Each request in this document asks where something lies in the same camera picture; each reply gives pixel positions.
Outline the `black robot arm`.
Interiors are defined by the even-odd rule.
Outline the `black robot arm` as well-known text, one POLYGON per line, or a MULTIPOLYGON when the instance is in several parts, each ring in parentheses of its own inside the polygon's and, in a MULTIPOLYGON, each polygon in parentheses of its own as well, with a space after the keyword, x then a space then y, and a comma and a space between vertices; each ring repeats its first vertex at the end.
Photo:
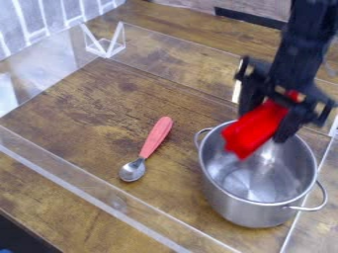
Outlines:
POLYGON ((242 58, 235 136, 245 144, 285 142, 306 124, 322 126, 337 102, 314 78, 338 33, 338 0, 292 0, 282 42, 272 62, 242 58))

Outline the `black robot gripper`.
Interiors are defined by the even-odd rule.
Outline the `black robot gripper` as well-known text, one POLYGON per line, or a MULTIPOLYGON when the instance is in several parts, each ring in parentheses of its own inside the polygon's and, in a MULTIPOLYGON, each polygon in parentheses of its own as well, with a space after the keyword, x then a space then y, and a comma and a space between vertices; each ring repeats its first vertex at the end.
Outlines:
POLYGON ((329 44, 317 46, 282 43, 273 63, 249 57, 239 96, 239 116, 245 116, 265 98, 288 108, 274 142, 285 143, 306 124, 322 127, 336 101, 317 87, 314 78, 329 44))

